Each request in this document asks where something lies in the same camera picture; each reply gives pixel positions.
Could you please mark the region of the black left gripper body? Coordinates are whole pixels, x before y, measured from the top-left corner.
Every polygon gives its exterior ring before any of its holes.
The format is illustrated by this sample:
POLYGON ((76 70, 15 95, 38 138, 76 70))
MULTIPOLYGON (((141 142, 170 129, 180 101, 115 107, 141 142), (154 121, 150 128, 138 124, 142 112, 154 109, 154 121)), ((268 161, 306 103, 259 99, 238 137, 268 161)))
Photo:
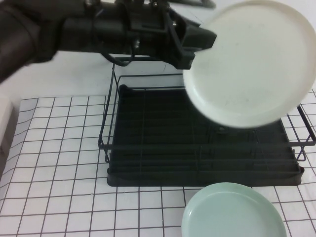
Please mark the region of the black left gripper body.
POLYGON ((128 0, 129 29, 140 41, 139 53, 166 62, 177 69, 189 69, 194 59, 183 46, 189 22, 171 9, 165 0, 128 0))

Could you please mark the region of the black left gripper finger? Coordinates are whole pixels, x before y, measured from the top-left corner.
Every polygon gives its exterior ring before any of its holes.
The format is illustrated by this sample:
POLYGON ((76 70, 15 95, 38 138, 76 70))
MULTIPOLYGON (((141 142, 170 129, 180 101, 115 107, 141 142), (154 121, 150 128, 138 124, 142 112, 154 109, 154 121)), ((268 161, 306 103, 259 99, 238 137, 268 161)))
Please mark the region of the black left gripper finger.
POLYGON ((184 36, 184 49, 186 51, 201 51, 213 47, 217 35, 207 29, 197 26, 188 26, 184 36))
POLYGON ((172 3, 215 9, 215 2, 212 0, 170 0, 172 3))

